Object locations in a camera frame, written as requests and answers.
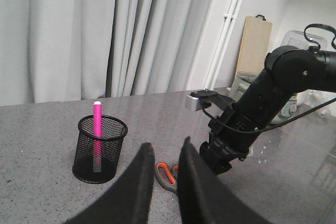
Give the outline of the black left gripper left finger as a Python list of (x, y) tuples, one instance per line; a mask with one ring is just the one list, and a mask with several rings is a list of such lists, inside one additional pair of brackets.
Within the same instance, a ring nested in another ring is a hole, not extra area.
[(147, 223), (154, 183), (154, 150), (143, 143), (118, 180), (66, 223)]

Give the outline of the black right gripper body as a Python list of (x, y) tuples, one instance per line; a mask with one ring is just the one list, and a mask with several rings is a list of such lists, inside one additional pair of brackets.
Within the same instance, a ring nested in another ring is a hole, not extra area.
[(244, 161), (247, 153), (240, 152), (221, 140), (219, 136), (209, 132), (209, 139), (203, 142), (199, 154), (215, 175), (220, 175), (232, 168), (230, 162), (234, 159)]

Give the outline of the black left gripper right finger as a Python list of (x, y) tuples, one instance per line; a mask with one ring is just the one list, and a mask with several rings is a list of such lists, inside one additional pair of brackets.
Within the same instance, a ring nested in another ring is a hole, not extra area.
[(270, 223), (214, 175), (189, 136), (178, 164), (177, 195), (182, 223)]

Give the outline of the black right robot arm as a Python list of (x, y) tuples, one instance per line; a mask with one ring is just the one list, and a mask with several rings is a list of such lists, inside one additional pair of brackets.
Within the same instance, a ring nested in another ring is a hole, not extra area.
[(227, 172), (232, 160), (246, 158), (289, 99), (306, 90), (335, 92), (335, 52), (281, 46), (266, 56), (264, 69), (238, 101), (204, 91), (202, 107), (213, 103), (223, 112), (209, 122), (209, 140), (200, 146), (200, 156), (215, 175)]

